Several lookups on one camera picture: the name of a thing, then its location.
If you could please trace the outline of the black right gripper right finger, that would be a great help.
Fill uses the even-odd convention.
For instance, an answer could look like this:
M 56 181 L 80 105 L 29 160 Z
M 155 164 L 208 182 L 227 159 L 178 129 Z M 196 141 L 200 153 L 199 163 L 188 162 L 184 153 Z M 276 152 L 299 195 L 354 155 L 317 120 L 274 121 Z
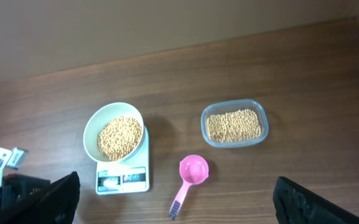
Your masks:
M 273 203 L 279 224 L 359 224 L 359 217 L 286 177 L 277 179 Z

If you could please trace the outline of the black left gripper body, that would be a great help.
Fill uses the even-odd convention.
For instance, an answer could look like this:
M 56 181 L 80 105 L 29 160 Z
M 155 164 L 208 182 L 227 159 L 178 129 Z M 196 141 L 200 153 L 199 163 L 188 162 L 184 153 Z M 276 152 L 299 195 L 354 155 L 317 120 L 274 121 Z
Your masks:
M 38 190 L 50 185 L 47 179 L 22 174 L 9 174 L 2 178 L 0 187 L 0 211 L 28 198 Z

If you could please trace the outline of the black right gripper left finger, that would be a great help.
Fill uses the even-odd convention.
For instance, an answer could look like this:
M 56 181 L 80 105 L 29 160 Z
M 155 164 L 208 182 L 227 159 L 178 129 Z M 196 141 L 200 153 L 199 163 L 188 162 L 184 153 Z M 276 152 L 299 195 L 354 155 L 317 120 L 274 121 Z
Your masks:
M 79 199 L 80 179 L 76 172 L 72 172 L 1 210 L 0 224 L 71 224 Z

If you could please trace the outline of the pink plastic scoop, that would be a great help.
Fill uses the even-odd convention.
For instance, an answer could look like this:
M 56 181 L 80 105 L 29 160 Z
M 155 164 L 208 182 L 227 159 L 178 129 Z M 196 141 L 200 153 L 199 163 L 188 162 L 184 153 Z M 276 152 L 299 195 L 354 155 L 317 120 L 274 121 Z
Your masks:
M 199 155 L 189 155 L 179 163 L 179 174 L 182 178 L 182 186 L 177 192 L 169 210 L 169 218 L 175 220 L 184 203 L 189 188 L 203 183 L 209 176 L 207 161 Z

